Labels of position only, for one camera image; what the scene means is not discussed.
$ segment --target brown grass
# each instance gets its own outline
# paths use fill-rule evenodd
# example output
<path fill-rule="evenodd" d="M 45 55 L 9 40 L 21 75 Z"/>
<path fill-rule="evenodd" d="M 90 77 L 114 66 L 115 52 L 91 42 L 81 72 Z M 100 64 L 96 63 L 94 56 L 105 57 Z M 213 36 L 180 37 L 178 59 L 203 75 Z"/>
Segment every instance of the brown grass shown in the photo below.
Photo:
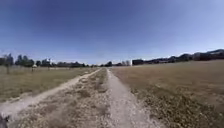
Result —
<path fill-rule="evenodd" d="M 101 119 L 107 114 L 107 105 L 101 104 L 100 96 L 94 89 L 98 76 L 105 70 L 79 81 L 79 86 L 60 91 L 32 109 L 24 111 L 21 119 L 13 122 L 12 128 L 99 128 L 104 127 Z"/>
<path fill-rule="evenodd" d="M 40 68 L 35 69 L 36 71 L 33 73 L 29 70 L 16 68 L 9 75 L 5 72 L 0 73 L 0 102 L 18 97 L 23 93 L 37 94 L 43 92 L 95 69 L 51 69 L 48 71 Z"/>
<path fill-rule="evenodd" d="M 152 117 L 172 128 L 224 126 L 224 61 L 113 68 L 150 106 Z"/>

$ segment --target blue sky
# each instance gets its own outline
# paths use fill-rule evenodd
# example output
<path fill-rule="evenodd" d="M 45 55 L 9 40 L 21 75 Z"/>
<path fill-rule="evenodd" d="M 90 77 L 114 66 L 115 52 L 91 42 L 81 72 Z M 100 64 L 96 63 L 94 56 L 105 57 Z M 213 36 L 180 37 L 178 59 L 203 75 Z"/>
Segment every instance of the blue sky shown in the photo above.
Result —
<path fill-rule="evenodd" d="M 100 64 L 218 48 L 223 0 L 0 0 L 0 54 Z"/>

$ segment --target grass field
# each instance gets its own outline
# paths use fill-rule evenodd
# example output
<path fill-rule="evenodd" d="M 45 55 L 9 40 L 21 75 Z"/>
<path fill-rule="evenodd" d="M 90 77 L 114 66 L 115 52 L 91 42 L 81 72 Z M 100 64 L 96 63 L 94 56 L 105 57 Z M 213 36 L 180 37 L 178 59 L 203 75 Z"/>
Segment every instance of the grass field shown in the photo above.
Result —
<path fill-rule="evenodd" d="M 112 68 L 170 128 L 224 126 L 224 61 Z"/>
<path fill-rule="evenodd" d="M 107 91 L 105 80 L 106 70 L 81 79 L 76 86 L 22 111 L 22 118 L 10 128 L 106 128 L 108 105 L 102 101 Z"/>
<path fill-rule="evenodd" d="M 24 93 L 37 94 L 58 86 L 78 75 L 92 72 L 95 69 L 50 69 L 11 68 L 10 74 L 0 67 L 0 102 L 15 98 Z"/>

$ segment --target dirt road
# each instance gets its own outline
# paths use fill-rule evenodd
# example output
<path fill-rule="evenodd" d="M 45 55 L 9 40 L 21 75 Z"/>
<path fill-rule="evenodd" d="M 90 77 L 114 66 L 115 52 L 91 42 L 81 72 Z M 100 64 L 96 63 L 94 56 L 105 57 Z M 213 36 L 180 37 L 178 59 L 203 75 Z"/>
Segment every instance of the dirt road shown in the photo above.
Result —
<path fill-rule="evenodd" d="M 111 128 L 161 128 L 158 121 L 150 119 L 150 113 L 141 107 L 129 89 L 109 70 L 108 96 L 109 96 L 109 122 Z"/>
<path fill-rule="evenodd" d="M 74 78 L 74 79 L 72 79 L 72 80 L 70 80 L 70 81 L 52 89 L 52 90 L 43 92 L 43 93 L 41 93 L 37 96 L 34 96 L 34 97 L 28 96 L 28 97 L 25 97 L 25 98 L 21 98 L 18 101 L 15 101 L 15 102 L 8 101 L 8 102 L 5 102 L 5 103 L 2 103 L 2 104 L 0 104 L 0 112 L 3 115 L 10 115 L 13 118 L 15 118 L 17 113 L 20 112 L 21 110 L 28 108 L 30 105 L 34 105 L 34 104 L 39 103 L 40 101 L 44 100 L 45 98 L 59 92 L 60 90 L 64 90 L 66 88 L 69 88 L 72 85 L 75 85 L 80 79 L 87 78 L 90 75 L 96 73 L 97 71 L 95 71 L 93 73 L 90 73 L 90 74 L 83 75 L 83 76 L 79 76 L 77 78 Z"/>

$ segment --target tree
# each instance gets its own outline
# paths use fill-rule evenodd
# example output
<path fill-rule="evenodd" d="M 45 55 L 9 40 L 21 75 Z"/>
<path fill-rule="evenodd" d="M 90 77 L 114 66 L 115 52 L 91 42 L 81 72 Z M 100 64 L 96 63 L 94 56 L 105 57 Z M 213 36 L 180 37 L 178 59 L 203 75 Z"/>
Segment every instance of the tree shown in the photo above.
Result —
<path fill-rule="evenodd" d="M 113 65 L 112 62 L 109 61 L 105 66 L 106 66 L 106 67 L 112 67 L 112 65 Z"/>
<path fill-rule="evenodd" d="M 44 59 L 41 62 L 42 67 L 50 67 L 50 61 L 48 59 Z"/>
<path fill-rule="evenodd" d="M 36 61 L 36 65 L 39 67 L 39 66 L 41 66 L 41 61 L 40 60 L 37 60 Z"/>
<path fill-rule="evenodd" d="M 13 62 L 13 57 L 11 54 L 8 54 L 8 55 L 4 55 L 4 65 L 7 69 L 7 74 L 10 73 L 10 67 L 14 64 Z"/>
<path fill-rule="evenodd" d="M 34 61 L 32 59 L 29 59 L 26 64 L 25 64 L 25 67 L 33 67 L 34 65 Z"/>
<path fill-rule="evenodd" d="M 5 63 L 5 58 L 0 58 L 0 65 L 4 65 Z"/>
<path fill-rule="evenodd" d="M 23 63 L 23 57 L 22 55 L 18 55 L 15 65 L 23 66 L 22 63 Z"/>
<path fill-rule="evenodd" d="M 29 61 L 28 56 L 26 56 L 26 55 L 23 56 L 21 66 L 26 67 L 27 63 L 29 63 L 28 61 Z"/>

